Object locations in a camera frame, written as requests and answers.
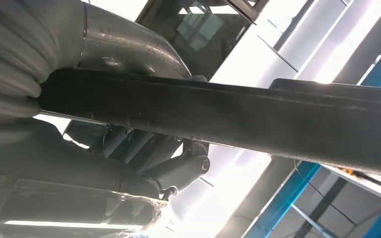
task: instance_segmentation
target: metal pipe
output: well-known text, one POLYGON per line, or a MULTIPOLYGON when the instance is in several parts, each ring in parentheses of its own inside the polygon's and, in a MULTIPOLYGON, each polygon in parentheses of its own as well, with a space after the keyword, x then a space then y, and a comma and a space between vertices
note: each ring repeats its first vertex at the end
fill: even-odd
POLYGON ((191 74, 166 39, 80 0, 0 2, 0 119, 40 112, 28 97, 58 68, 177 79, 191 74))
POLYGON ((323 237, 325 237, 325 238, 338 238, 337 235, 335 235, 330 230, 328 230, 327 228, 322 226, 320 223, 317 223, 314 220, 312 220, 308 215, 306 215, 296 205, 292 204, 291 207, 294 210, 296 210, 296 212, 298 212, 307 222, 309 222, 312 225, 312 227, 314 227, 316 230, 318 230, 323 235, 323 237))

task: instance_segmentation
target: fluorescent light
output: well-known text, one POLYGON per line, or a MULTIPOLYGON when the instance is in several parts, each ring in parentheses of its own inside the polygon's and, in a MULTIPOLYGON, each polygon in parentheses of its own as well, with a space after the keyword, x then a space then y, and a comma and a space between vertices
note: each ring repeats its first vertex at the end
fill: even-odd
POLYGON ((7 221, 6 225, 37 226, 37 227, 72 227, 72 228, 97 228, 97 229, 119 229, 138 230, 142 226, 136 225, 115 225, 115 224, 94 224, 94 223, 74 223, 74 222, 34 222, 34 221, 7 221))
POLYGON ((56 126, 59 133, 61 134, 64 133, 69 123, 71 122, 71 120, 67 118, 60 118, 60 117, 54 117, 49 115, 43 115, 43 114, 38 114, 37 116, 34 116, 33 118, 53 124, 54 126, 56 126))
POLYGON ((350 34, 323 64, 322 69, 316 76, 317 82, 331 83, 334 80, 380 16, 381 1, 373 1, 350 34))
MULTIPOLYGON (((229 5, 224 5, 224 6, 210 6, 209 9, 211 9, 212 14, 239 14, 236 10, 234 10, 232 7, 229 5)), ((204 14, 204 12, 197 6, 191 6, 189 7, 189 10, 191 14, 204 14)), ((182 8, 179 11, 179 14, 187 14, 186 10, 182 8)))
POLYGON ((79 147, 82 147, 82 148, 84 148, 84 149, 88 149, 88 148, 90 148, 88 145, 84 145, 84 144, 81 144, 81 143, 79 143, 79 142, 77 142, 77 141, 75 141, 75 140, 73 140, 68 134, 63 134, 63 139, 64 140, 67 140, 67 141, 71 141, 72 143, 74 143, 75 145, 77 145, 77 146, 79 146, 79 147))

